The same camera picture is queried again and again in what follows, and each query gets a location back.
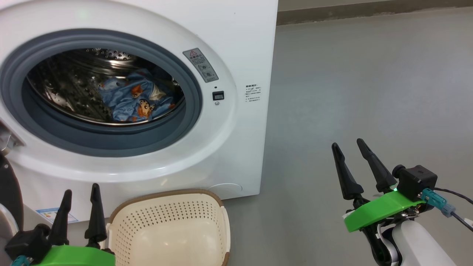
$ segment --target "blue clothing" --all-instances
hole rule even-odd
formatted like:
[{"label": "blue clothing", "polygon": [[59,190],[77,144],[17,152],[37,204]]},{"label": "blue clothing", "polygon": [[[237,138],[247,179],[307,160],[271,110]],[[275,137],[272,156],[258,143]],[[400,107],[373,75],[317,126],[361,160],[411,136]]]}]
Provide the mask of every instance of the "blue clothing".
[{"label": "blue clothing", "polygon": [[146,69],[136,70],[125,80],[108,79],[100,84],[98,92],[116,121],[152,120],[174,106],[170,88]]}]

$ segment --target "washing machine door opening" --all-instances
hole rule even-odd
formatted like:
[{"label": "washing machine door opening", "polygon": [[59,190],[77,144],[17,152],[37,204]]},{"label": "washing machine door opening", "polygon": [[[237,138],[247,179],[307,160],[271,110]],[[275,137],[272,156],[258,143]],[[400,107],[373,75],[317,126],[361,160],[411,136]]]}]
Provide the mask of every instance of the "washing machine door opening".
[{"label": "washing machine door opening", "polygon": [[26,80],[51,107],[93,124],[149,123],[185,102],[179,83],[164,69],[115,49],[55,54],[33,67]]},{"label": "washing machine door opening", "polygon": [[0,69],[5,106],[59,148],[128,157],[165,148],[195,125],[199,84],[177,56],[137,36],[55,32],[16,49]]}]

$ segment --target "wall baseboard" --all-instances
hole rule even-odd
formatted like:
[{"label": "wall baseboard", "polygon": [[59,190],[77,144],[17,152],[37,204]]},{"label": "wall baseboard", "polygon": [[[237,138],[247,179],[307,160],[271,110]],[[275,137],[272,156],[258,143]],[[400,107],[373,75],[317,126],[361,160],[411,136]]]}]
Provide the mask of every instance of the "wall baseboard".
[{"label": "wall baseboard", "polygon": [[388,0],[279,11],[277,25],[409,13],[424,9],[461,8],[471,6],[473,6],[473,0]]}]

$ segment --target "cream laundry basket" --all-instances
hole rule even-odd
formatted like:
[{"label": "cream laundry basket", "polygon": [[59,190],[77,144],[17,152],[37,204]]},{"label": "cream laundry basket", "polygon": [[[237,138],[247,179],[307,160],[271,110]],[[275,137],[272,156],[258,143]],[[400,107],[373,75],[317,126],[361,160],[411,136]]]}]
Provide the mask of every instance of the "cream laundry basket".
[{"label": "cream laundry basket", "polygon": [[176,190],[120,205],[107,224],[116,266],[225,266],[230,224],[212,192]]}]

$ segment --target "black cable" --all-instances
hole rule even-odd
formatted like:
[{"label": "black cable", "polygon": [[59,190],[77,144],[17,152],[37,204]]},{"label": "black cable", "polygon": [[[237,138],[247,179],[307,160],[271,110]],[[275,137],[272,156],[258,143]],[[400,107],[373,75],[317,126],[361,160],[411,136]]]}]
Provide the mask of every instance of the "black cable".
[{"label": "black cable", "polygon": [[447,193],[452,193],[453,195],[456,195],[462,199],[465,199],[466,201],[468,201],[469,203],[473,204],[473,200],[471,200],[471,198],[463,195],[463,194],[460,194],[458,192],[455,192],[455,191],[451,191],[451,190],[448,190],[448,189],[444,189],[444,188],[438,188],[438,187],[435,187],[434,190],[438,190],[438,191],[443,191],[443,192],[447,192]]},{"label": "black cable", "polygon": [[460,216],[458,216],[458,214],[456,214],[455,212],[451,212],[452,216],[455,217],[457,220],[459,220],[464,226],[466,226],[468,229],[470,229],[470,231],[473,232],[473,227],[471,225],[469,225],[467,222],[465,222],[465,220],[463,220]]}]

